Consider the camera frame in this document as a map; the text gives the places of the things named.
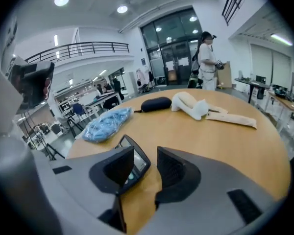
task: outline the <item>black desk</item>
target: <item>black desk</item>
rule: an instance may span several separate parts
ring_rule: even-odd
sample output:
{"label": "black desk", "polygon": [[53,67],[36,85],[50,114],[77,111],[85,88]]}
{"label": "black desk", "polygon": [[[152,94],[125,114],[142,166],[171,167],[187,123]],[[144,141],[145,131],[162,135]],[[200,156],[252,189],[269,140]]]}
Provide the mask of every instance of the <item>black desk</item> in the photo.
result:
{"label": "black desk", "polygon": [[254,87],[265,88],[265,89],[270,88],[269,85],[263,84],[261,82],[245,81],[245,80],[241,80],[241,79],[238,79],[238,78],[235,78],[234,80],[238,81],[238,82],[241,82],[241,83],[244,83],[244,84],[249,84],[250,85],[250,87],[249,87],[249,99],[248,99],[249,104],[250,104],[250,100],[251,100],[251,95],[253,94]]}

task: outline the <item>ceiling light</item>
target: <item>ceiling light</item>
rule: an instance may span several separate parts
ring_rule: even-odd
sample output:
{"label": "ceiling light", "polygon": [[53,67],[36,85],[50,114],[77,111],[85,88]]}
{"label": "ceiling light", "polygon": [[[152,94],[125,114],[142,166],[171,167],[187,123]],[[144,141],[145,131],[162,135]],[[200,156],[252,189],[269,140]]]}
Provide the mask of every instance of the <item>ceiling light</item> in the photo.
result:
{"label": "ceiling light", "polygon": [[191,18],[190,18],[190,21],[191,21],[191,22],[195,22],[196,20],[197,20],[197,17],[191,17]]}
{"label": "ceiling light", "polygon": [[54,46],[58,46],[58,35],[54,36]]}
{"label": "ceiling light", "polygon": [[69,0],[54,0],[55,5],[57,5],[57,6],[66,5],[68,2],[69,2]]}
{"label": "ceiling light", "polygon": [[282,43],[284,43],[284,44],[286,44],[288,46],[292,46],[293,45],[290,41],[288,41],[288,40],[286,40],[286,39],[284,39],[284,38],[282,38],[282,37],[280,37],[280,36],[278,36],[276,34],[272,34],[271,37],[274,38],[274,39],[276,39],[276,40],[279,40],[280,42],[282,42]]}
{"label": "ceiling light", "polygon": [[127,6],[125,5],[121,5],[119,8],[118,8],[118,12],[123,14],[127,11]]}
{"label": "ceiling light", "polygon": [[103,70],[102,72],[100,72],[99,76],[101,76],[102,74],[104,74],[107,70]]}

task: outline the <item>glass door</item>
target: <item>glass door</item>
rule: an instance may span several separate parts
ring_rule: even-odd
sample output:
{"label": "glass door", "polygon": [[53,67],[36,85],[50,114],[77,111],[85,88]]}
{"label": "glass door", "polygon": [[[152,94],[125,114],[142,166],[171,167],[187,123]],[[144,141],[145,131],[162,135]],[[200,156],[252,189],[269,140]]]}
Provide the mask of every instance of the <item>glass door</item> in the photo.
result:
{"label": "glass door", "polygon": [[191,54],[187,42],[161,48],[168,85],[187,84],[191,75]]}

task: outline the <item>blue plastic bag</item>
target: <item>blue plastic bag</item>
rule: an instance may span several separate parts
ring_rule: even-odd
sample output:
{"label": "blue plastic bag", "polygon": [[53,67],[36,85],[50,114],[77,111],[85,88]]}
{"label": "blue plastic bag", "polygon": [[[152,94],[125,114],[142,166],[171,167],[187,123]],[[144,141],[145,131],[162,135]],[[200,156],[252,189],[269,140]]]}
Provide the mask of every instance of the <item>blue plastic bag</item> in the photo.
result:
{"label": "blue plastic bag", "polygon": [[118,132],[121,125],[133,114],[131,107],[108,111],[102,117],[94,119],[83,134],[89,142],[102,142]]}

